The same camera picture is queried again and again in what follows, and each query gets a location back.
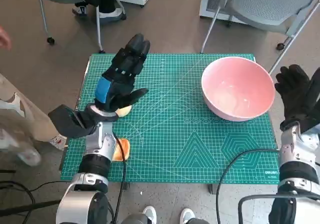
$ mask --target pink bowl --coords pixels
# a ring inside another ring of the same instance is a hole
[[[201,85],[209,109],[230,121],[246,121],[262,115],[275,98],[270,75],[246,58],[217,59],[205,68]]]

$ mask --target bread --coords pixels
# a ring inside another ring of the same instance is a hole
[[[117,113],[119,117],[124,117],[129,114],[131,109],[132,109],[132,106],[130,105],[128,107],[118,109],[115,113]]]
[[[119,141],[124,151],[124,159],[127,160],[130,153],[130,142],[128,141],[128,139],[125,139],[125,138],[119,138]],[[115,152],[112,157],[112,161],[121,162],[122,160],[123,159],[122,159],[121,149],[119,147],[119,143],[117,142],[115,147]]]

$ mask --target mesh chair back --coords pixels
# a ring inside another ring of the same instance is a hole
[[[232,9],[252,21],[279,25],[312,0],[231,0]]]

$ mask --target black glove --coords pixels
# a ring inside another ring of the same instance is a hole
[[[136,34],[112,59],[112,64],[102,74],[96,87],[94,104],[100,110],[114,112],[135,104],[148,90],[134,89],[135,78],[144,67],[150,42],[142,34]]]
[[[301,133],[320,123],[320,104],[317,99],[320,93],[320,68],[311,80],[302,68],[296,64],[289,68],[281,67],[281,73],[275,77],[278,83],[275,89],[281,95],[284,105],[282,131],[300,123]]]

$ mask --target tan trousers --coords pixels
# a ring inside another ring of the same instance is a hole
[[[19,127],[38,141],[49,142],[59,133],[50,118],[0,74],[0,125]]]

